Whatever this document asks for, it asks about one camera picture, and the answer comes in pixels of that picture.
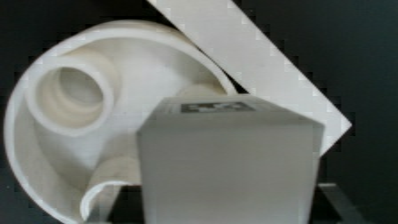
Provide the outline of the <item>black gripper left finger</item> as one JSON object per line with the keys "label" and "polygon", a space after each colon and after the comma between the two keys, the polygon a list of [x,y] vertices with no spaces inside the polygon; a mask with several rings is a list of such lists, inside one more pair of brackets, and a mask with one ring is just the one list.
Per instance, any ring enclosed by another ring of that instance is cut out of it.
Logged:
{"label": "black gripper left finger", "polygon": [[109,186],[94,199],[87,224],[142,224],[141,186]]}

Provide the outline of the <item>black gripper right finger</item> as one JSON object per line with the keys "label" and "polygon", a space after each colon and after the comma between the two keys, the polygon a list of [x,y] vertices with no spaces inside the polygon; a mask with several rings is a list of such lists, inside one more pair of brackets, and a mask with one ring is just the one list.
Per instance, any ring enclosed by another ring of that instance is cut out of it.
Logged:
{"label": "black gripper right finger", "polygon": [[317,185],[309,224],[372,224],[336,183]]}

